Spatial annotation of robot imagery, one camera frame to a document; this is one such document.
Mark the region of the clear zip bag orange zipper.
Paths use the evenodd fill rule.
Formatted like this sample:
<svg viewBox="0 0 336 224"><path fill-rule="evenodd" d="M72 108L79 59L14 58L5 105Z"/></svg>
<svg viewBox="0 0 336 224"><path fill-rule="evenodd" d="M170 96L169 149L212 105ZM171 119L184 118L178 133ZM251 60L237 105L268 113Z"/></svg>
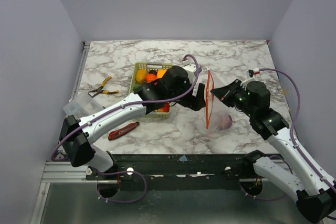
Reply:
<svg viewBox="0 0 336 224"><path fill-rule="evenodd" d="M205 127L209 132L219 132L218 121L225 115L229 114L228 108L213 94L211 89L223 87L223 82L215 76L209 69L207 70L207 82L205 87Z"/></svg>

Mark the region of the purple toy onion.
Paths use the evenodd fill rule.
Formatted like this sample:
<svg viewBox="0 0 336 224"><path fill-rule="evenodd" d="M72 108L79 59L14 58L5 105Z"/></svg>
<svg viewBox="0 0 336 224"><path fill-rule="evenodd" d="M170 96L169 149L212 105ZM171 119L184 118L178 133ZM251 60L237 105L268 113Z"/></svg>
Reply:
<svg viewBox="0 0 336 224"><path fill-rule="evenodd" d="M232 126L232 124L233 124L233 119L231 115L225 114L218 121L218 130L221 131L221 130L229 129Z"/></svg>

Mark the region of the green plastic basket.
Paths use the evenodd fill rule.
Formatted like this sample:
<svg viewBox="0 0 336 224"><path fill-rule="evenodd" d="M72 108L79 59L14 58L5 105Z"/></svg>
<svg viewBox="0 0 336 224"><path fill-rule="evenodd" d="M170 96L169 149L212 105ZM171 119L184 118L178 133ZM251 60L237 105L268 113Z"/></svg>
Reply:
<svg viewBox="0 0 336 224"><path fill-rule="evenodd" d="M136 62L133 68L129 93L132 93L141 84L163 77L167 69L172 68L172 66L170 63ZM146 117L166 119L170 116L171 110L170 105L167 103L163 108L150 112Z"/></svg>

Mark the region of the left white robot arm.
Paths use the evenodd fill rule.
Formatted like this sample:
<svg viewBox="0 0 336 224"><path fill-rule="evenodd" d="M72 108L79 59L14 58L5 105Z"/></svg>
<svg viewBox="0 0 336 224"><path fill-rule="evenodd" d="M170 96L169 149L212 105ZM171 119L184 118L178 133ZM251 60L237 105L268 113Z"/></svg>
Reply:
<svg viewBox="0 0 336 224"><path fill-rule="evenodd" d="M170 102L194 111L204 108L205 86L199 84L197 94L193 95L201 71L201 67L196 65L173 66L162 78L140 85L123 100L106 109L79 119L73 115L67 116L59 143L71 165L88 165L104 179L112 179L117 171L114 159L107 151L95 147L94 143L121 124L161 109Z"/></svg>

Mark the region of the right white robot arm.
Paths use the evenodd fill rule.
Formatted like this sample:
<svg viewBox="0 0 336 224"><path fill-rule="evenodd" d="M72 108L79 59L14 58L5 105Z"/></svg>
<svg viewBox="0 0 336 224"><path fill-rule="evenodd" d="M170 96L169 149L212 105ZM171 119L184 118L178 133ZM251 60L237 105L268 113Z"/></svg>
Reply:
<svg viewBox="0 0 336 224"><path fill-rule="evenodd" d="M260 81L235 80L211 90L227 107L236 108L249 117L250 125L272 145L293 169L290 173L261 152L243 162L242 173L249 178L260 175L295 203L311 223L318 223L335 211L335 179L328 174L294 137L285 118L270 107L270 91Z"/></svg>

